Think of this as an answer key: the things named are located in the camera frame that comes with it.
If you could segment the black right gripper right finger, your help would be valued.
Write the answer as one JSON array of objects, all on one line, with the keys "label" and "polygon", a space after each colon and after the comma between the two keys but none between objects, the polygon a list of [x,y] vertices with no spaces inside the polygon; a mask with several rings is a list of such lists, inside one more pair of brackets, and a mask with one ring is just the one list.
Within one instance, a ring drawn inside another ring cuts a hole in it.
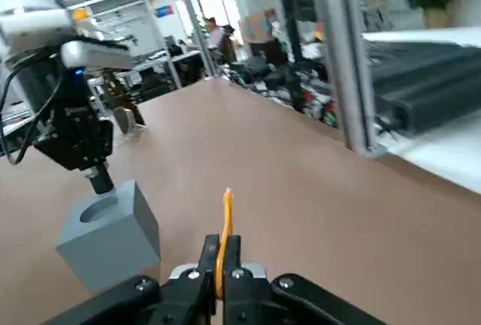
[{"label": "black right gripper right finger", "polygon": [[223,264],[224,324],[382,324],[372,314],[295,273],[269,281],[241,262],[241,237],[230,235]]}]

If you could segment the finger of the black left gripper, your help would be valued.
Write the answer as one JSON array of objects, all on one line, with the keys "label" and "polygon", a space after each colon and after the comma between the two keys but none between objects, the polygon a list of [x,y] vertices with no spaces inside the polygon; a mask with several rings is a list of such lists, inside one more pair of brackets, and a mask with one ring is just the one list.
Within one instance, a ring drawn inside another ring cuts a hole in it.
[{"label": "finger of the black left gripper", "polygon": [[96,194],[108,193],[114,189],[114,184],[108,172],[106,162],[87,169],[84,172],[84,177],[89,180]]}]

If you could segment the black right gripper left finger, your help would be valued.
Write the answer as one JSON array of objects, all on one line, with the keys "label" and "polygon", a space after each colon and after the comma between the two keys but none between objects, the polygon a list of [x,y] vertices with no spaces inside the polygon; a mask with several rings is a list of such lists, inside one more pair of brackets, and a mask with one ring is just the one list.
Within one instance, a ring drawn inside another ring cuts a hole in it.
[{"label": "black right gripper left finger", "polygon": [[136,275],[45,324],[209,324],[219,236],[207,235],[199,261],[175,268],[164,283]]}]

